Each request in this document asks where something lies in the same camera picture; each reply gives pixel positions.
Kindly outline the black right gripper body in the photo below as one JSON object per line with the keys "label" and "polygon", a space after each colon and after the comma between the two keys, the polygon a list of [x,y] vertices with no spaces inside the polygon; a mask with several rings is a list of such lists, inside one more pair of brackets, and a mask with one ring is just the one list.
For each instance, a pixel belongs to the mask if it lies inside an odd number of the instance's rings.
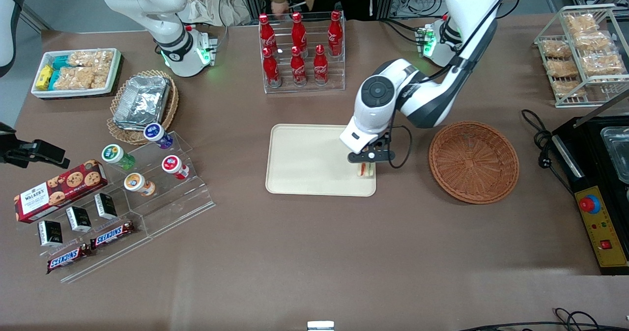
{"label": "black right gripper body", "polygon": [[16,130],[5,123],[0,123],[0,161],[2,164],[27,168],[34,162],[31,141],[17,139]]}

